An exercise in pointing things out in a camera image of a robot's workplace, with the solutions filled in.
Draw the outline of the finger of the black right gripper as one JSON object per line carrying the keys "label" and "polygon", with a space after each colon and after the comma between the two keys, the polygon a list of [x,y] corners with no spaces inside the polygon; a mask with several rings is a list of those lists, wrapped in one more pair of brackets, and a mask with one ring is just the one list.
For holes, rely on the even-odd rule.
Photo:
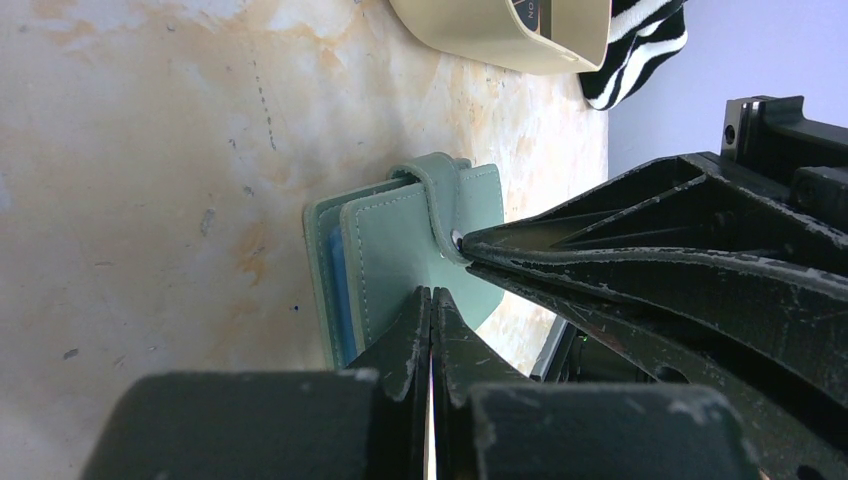
{"label": "finger of the black right gripper", "polygon": [[844,276],[718,251],[475,253],[470,269],[655,378],[722,393],[768,476],[846,477]]}

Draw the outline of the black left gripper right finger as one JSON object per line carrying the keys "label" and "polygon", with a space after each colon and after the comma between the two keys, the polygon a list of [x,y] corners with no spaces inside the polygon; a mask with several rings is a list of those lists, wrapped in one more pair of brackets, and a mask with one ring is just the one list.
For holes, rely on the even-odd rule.
{"label": "black left gripper right finger", "polygon": [[755,479],[738,414],[717,391],[667,383],[551,384],[513,368],[433,293],[441,479]]}

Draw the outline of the green card holder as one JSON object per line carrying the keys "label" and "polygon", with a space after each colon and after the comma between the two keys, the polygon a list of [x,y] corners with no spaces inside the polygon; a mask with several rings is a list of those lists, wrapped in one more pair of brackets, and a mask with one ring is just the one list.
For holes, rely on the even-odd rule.
{"label": "green card holder", "polygon": [[477,329],[504,293],[467,272],[459,243],[503,222],[497,166],[442,152],[396,165],[382,182],[307,204],[303,228],[327,366],[351,364],[419,286],[449,289]]}

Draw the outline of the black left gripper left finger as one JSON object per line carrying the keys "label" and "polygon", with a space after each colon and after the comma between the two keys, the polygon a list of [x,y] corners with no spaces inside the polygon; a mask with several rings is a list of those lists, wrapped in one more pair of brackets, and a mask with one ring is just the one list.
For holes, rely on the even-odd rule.
{"label": "black left gripper left finger", "polygon": [[421,479],[431,291],[336,371],[169,372],[117,402],[86,479]]}

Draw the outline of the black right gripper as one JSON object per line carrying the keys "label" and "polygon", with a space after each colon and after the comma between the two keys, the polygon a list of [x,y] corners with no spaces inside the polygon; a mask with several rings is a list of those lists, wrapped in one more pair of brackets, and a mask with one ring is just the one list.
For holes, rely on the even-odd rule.
{"label": "black right gripper", "polygon": [[462,252],[492,260],[508,251],[683,248],[845,276],[847,129],[806,118],[803,106],[802,96],[729,100],[728,160],[650,161],[539,215],[469,233]]}

